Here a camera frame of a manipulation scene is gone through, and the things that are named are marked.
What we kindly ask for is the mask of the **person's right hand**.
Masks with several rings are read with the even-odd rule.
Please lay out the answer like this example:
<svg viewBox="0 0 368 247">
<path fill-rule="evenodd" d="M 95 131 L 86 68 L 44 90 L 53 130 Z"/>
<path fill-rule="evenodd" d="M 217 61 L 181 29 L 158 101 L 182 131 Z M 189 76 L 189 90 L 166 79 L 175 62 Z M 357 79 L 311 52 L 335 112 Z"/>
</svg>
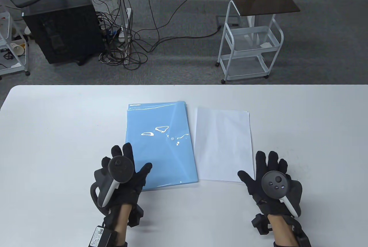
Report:
<svg viewBox="0 0 368 247">
<path fill-rule="evenodd" d="M 256 178 L 243 171 L 238 177 L 247 186 L 260 211 L 268 215 L 300 217 L 302 185 L 287 174 L 288 163 L 275 151 L 256 153 Z"/>
</svg>

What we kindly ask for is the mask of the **person's left hand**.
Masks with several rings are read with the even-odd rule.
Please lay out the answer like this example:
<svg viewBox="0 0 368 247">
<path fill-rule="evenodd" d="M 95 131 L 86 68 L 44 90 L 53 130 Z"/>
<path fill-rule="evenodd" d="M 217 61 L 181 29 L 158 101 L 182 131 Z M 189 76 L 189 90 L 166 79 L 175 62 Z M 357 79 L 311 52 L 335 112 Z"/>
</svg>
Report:
<svg viewBox="0 0 368 247">
<path fill-rule="evenodd" d="M 146 163 L 139 171 L 135 169 L 132 145 L 111 148 L 112 158 L 104 157 L 101 168 L 94 172 L 91 197 L 96 207 L 103 212 L 118 205 L 137 206 L 139 195 L 151 172 L 152 163 Z"/>
</svg>

